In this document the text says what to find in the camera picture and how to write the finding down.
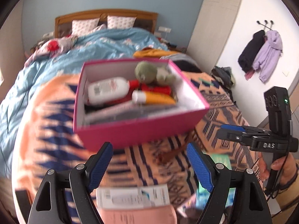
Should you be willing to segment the person's right hand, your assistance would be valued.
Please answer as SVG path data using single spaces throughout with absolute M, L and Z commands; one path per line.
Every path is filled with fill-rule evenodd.
M 270 172 L 267 170 L 267 164 L 265 163 L 261 153 L 258 154 L 259 161 L 259 173 L 262 181 L 265 181 L 269 178 Z M 297 174 L 297 165 L 296 160 L 294 159 L 291 153 L 288 156 L 277 159 L 271 164 L 271 169 L 275 171 L 282 170 L 280 185 L 284 186 L 291 181 L 291 179 Z

